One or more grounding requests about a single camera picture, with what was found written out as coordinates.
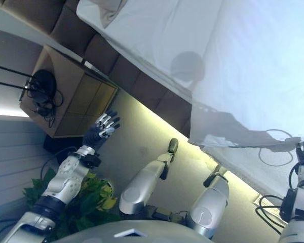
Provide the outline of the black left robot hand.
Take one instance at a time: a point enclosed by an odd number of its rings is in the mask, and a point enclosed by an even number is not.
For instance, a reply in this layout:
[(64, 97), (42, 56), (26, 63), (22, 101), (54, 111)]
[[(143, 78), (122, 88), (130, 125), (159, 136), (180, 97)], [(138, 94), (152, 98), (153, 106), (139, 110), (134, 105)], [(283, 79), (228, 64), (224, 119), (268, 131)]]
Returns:
[(82, 145), (98, 151), (119, 127), (120, 117), (118, 112), (108, 110), (89, 127), (83, 136)]

